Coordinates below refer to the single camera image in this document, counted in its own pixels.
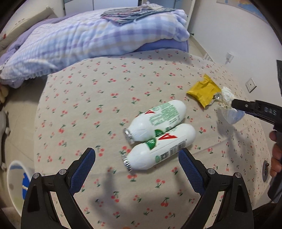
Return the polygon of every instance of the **bottle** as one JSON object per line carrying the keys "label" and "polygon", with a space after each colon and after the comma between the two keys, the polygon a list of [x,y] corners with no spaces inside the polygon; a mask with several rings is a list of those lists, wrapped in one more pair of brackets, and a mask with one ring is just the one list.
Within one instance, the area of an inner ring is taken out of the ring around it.
{"label": "bottle", "polygon": [[186,106],[182,101],[160,104],[133,119],[130,126],[124,129],[125,137],[130,144],[148,141],[175,127],[185,113]]}
{"label": "bottle", "polygon": [[136,145],[123,158],[124,164],[129,171],[132,169],[149,169],[182,148],[191,145],[195,137],[194,127],[182,123],[159,137]]}

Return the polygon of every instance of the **white tissue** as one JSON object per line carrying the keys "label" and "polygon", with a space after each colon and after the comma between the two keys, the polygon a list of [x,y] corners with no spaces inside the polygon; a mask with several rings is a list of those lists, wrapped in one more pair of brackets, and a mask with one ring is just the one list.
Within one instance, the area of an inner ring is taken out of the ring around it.
{"label": "white tissue", "polygon": [[225,100],[225,103],[227,104],[223,107],[220,107],[222,116],[225,118],[225,120],[229,124],[233,125],[244,117],[245,112],[240,111],[240,110],[236,110],[236,109],[231,107],[232,101],[236,97],[235,97],[235,95],[232,94],[232,92],[229,88],[223,87],[221,92],[222,92],[223,98]]}

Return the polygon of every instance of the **hand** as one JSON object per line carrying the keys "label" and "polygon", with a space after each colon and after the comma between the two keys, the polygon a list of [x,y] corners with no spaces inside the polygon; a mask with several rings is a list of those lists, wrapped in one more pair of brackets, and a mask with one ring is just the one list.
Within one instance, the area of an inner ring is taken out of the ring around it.
{"label": "hand", "polygon": [[[269,134],[269,138],[272,141],[276,142],[276,131],[272,131]],[[279,148],[279,146],[276,143],[272,149],[270,176],[275,177],[277,173],[281,171],[282,169],[282,165],[280,164],[281,158],[282,158],[282,150]]]}

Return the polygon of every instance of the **red triangle logo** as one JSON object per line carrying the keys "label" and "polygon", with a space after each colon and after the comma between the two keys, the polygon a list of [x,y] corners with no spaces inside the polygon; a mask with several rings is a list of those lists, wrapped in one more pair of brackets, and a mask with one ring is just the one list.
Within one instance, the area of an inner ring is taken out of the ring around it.
{"label": "red triangle logo", "polygon": [[155,114],[155,112],[148,110],[145,114]]}
{"label": "red triangle logo", "polygon": [[158,140],[165,140],[165,139],[172,139],[172,138],[177,138],[175,135],[170,135],[169,133],[164,134],[161,136]]}

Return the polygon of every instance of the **silver bolt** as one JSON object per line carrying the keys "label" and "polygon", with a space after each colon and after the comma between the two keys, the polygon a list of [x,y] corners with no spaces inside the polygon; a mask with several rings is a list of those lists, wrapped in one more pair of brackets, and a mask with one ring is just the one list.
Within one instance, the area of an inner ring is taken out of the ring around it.
{"label": "silver bolt", "polygon": [[241,173],[235,173],[235,176],[236,176],[237,178],[241,178],[241,177],[242,177]]}
{"label": "silver bolt", "polygon": [[208,173],[209,173],[210,175],[213,175],[213,174],[215,174],[215,170],[214,170],[214,169],[208,169]]}
{"label": "silver bolt", "polygon": [[33,178],[34,178],[34,179],[36,179],[36,178],[38,178],[38,177],[39,177],[39,173],[33,174]]}
{"label": "silver bolt", "polygon": [[66,171],[65,169],[61,169],[61,170],[59,171],[59,174],[60,174],[60,175],[64,175],[66,172],[67,172],[67,171]]}

